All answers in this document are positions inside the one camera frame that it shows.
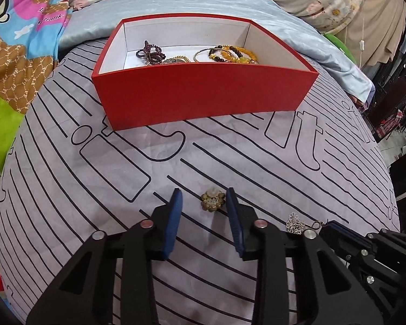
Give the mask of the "thin gold bangle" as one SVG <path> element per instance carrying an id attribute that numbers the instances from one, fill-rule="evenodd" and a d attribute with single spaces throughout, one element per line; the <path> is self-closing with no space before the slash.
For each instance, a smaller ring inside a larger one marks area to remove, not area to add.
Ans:
<path id="1" fill-rule="evenodd" d="M 203 48 L 198 50 L 194 56 L 194 62 L 229 62 L 230 60 L 235 60 L 236 56 L 230 51 L 219 47 Z"/>

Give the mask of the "red cardboard box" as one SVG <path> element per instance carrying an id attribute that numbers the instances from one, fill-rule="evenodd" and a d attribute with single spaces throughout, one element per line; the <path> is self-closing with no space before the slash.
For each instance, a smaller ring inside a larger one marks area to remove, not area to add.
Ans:
<path id="1" fill-rule="evenodd" d="M 203 48 L 229 62 L 194 62 Z M 110 125 L 122 130 L 249 112 L 292 111 L 318 73 L 258 23 L 227 15 L 167 13 L 125 18 L 91 79 Z"/>

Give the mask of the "colourful monkey cartoon blanket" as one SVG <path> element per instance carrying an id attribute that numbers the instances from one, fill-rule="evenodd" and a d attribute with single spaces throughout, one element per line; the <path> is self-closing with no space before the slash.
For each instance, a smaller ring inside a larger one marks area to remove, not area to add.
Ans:
<path id="1" fill-rule="evenodd" d="M 2 0 L 0 4 L 0 203 L 3 168 L 17 129 L 58 63 L 69 0 Z M 4 296 L 0 275 L 0 296 Z"/>

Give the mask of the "beige curtain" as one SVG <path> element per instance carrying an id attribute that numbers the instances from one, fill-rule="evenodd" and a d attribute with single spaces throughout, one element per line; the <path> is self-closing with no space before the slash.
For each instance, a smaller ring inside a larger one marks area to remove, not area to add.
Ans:
<path id="1" fill-rule="evenodd" d="M 364 0 L 353 20 L 336 34 L 351 51 L 359 67 L 392 60 L 406 26 L 404 0 Z M 359 42 L 365 41 L 364 51 Z"/>

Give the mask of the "light blue quilt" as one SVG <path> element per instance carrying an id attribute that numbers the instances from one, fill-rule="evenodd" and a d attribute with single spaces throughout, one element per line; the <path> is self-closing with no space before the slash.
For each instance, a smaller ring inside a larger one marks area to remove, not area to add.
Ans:
<path id="1" fill-rule="evenodd" d="M 318 62 L 350 95 L 365 102 L 372 81 L 320 32 L 273 0 L 102 0 L 71 14 L 58 50 L 107 37 L 124 18 L 176 12 L 209 13 L 253 20 L 290 47 Z"/>

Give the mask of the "grey lined bedsheet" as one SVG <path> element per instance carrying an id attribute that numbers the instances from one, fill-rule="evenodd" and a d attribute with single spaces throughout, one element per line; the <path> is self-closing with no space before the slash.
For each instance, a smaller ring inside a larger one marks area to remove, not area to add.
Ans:
<path id="1" fill-rule="evenodd" d="M 236 253 L 226 213 L 202 209 L 208 189 L 233 188 L 278 228 L 296 213 L 361 234 L 399 229 L 377 144 L 325 70 L 294 112 L 115 131 L 91 82 L 103 44 L 67 54 L 31 103 L 5 163 L 0 267 L 21 321 L 92 233 L 132 227 L 174 189 L 183 196 L 174 251 L 153 266 L 162 324 L 251 321 L 257 267 Z"/>

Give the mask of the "gold flower brooch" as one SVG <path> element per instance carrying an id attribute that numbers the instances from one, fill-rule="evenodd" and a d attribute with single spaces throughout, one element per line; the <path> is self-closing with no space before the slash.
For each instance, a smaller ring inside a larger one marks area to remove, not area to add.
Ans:
<path id="1" fill-rule="evenodd" d="M 217 188 L 209 188 L 201 196 L 202 209 L 209 212 L 215 212 L 220 209 L 226 202 L 226 195 Z"/>

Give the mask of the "green plastic object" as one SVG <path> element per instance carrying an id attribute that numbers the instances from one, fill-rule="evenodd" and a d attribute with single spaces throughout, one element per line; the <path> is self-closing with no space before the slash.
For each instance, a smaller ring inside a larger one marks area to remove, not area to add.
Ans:
<path id="1" fill-rule="evenodd" d="M 325 33 L 323 34 L 323 36 L 330 41 L 334 46 L 336 46 L 341 52 L 344 53 L 344 55 L 347 56 L 347 58 L 353 62 L 354 64 L 356 64 L 356 59 L 354 58 L 353 54 L 351 53 L 351 51 L 347 48 L 347 46 L 344 44 L 344 42 L 342 42 L 341 39 L 339 39 L 338 37 L 334 36 L 333 34 L 328 34 Z"/>

